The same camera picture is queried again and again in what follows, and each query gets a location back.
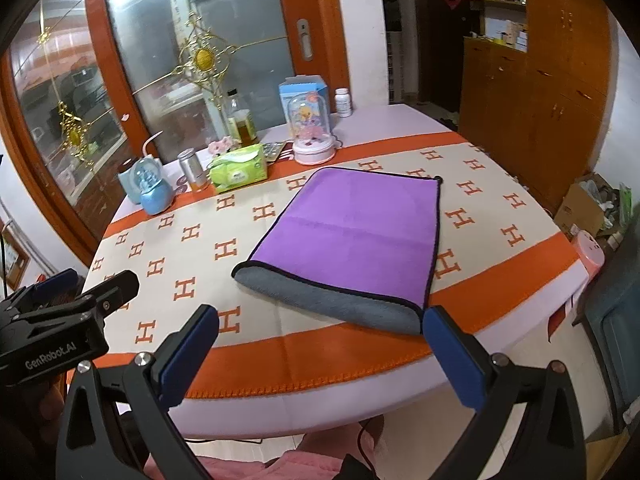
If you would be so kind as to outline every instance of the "pink container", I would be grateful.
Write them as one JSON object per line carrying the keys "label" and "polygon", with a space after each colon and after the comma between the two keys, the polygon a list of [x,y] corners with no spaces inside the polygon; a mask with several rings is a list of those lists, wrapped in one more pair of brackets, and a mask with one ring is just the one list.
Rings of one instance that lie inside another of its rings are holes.
{"label": "pink container", "polygon": [[604,265],[604,253],[602,249],[597,241],[594,240],[593,236],[587,231],[580,231],[575,235],[571,245],[578,251],[580,261],[587,269],[589,281],[591,281]]}

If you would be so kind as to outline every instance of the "purple cloth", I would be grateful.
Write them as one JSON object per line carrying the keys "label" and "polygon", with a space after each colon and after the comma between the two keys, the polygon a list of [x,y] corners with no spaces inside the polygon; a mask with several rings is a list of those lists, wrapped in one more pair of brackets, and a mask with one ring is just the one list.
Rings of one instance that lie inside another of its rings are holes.
{"label": "purple cloth", "polygon": [[423,308],[437,251],[440,182],[343,168],[316,171],[247,263]]}

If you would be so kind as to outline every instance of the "blue box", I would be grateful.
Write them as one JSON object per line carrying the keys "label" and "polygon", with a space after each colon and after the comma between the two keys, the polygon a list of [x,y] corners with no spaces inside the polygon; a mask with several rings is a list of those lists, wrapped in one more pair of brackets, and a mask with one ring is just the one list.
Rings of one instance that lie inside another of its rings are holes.
{"label": "blue box", "polygon": [[326,104],[326,109],[331,110],[331,101],[329,101],[329,87],[319,75],[297,75],[287,77],[284,83],[278,85],[280,90],[280,102],[284,110],[284,116],[287,118],[287,124],[291,124],[289,119],[289,111],[287,105],[296,95],[307,92],[318,92],[322,96]]}

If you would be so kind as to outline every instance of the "pink pants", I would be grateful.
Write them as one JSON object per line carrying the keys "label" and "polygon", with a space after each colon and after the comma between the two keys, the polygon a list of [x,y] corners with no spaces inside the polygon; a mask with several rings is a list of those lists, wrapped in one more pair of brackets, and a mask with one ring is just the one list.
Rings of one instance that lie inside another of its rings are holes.
{"label": "pink pants", "polygon": [[[330,480],[340,472],[342,460],[350,454],[366,464],[358,450],[359,424],[308,433],[295,451],[287,451],[273,465],[262,462],[235,462],[199,456],[198,460],[216,480]],[[362,449],[373,463],[373,438],[362,435]],[[145,474],[162,480],[153,458],[145,465]]]}

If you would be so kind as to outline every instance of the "green tissue package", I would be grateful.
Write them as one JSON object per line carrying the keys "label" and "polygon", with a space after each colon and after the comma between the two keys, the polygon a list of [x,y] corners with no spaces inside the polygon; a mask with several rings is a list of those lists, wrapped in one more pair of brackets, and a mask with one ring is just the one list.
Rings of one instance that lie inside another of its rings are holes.
{"label": "green tissue package", "polygon": [[267,178],[267,161],[261,144],[223,153],[208,165],[209,180],[223,193]]}

